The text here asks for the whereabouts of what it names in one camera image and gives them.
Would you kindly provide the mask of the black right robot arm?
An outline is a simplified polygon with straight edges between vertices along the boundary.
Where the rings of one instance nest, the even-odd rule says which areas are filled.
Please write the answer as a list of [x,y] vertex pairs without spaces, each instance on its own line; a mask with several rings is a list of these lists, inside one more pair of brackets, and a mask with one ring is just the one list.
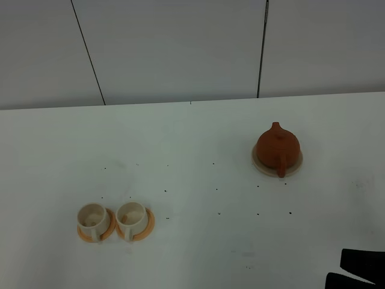
[[342,249],[340,268],[364,281],[338,273],[328,273],[325,289],[384,288],[384,252]]

